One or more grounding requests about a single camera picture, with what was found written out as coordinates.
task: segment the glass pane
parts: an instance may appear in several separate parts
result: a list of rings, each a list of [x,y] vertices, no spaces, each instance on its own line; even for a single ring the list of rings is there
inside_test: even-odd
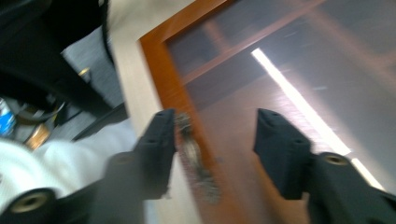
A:
[[[321,7],[377,53],[396,49],[396,4],[392,0],[332,0]]]
[[[377,7],[368,3],[352,7],[361,13],[354,12],[359,17],[352,20],[343,6],[351,7],[353,1],[336,2],[338,5],[334,3],[331,9],[329,4],[311,10],[236,54],[218,51],[226,60],[188,82],[186,89],[199,111],[206,136],[225,161],[230,153],[251,157],[256,109],[266,108],[283,114],[309,136],[315,152],[346,155],[367,168],[369,173],[362,173],[377,181],[372,184],[396,193],[392,172],[396,170],[396,87],[389,83],[391,79],[384,79],[396,78],[395,59],[389,57],[385,65],[369,62],[380,62],[377,53],[392,52],[396,38],[386,36],[393,36],[395,29],[375,14]],[[257,11],[245,9],[253,14]],[[387,10],[396,15],[396,8]],[[227,33],[232,29],[221,23],[227,18],[220,18],[216,17],[220,32],[233,36]],[[271,18],[257,21],[262,28],[274,22]],[[375,22],[356,25],[364,18]],[[347,28],[347,33],[338,26]],[[380,30],[378,36],[370,34],[373,30]],[[360,49],[361,40],[370,48]],[[235,162],[229,161],[230,167]]]

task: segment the black fabric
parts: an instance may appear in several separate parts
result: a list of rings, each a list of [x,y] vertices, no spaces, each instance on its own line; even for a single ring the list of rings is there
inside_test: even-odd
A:
[[[96,120],[92,125],[82,131],[79,135],[77,135],[74,140],[78,140],[84,137],[88,137],[94,133],[99,132],[103,127],[107,124],[118,123],[125,119],[128,119],[128,113],[125,108],[125,104],[118,105],[107,115],[104,115],[102,118]]]
[[[42,110],[51,111],[53,109],[52,104],[47,101],[48,93],[37,88],[35,85],[8,74],[1,73],[1,71],[0,83],[0,95],[23,100],[25,103],[34,105]]]
[[[43,21],[62,49],[102,25],[97,0],[53,0]]]

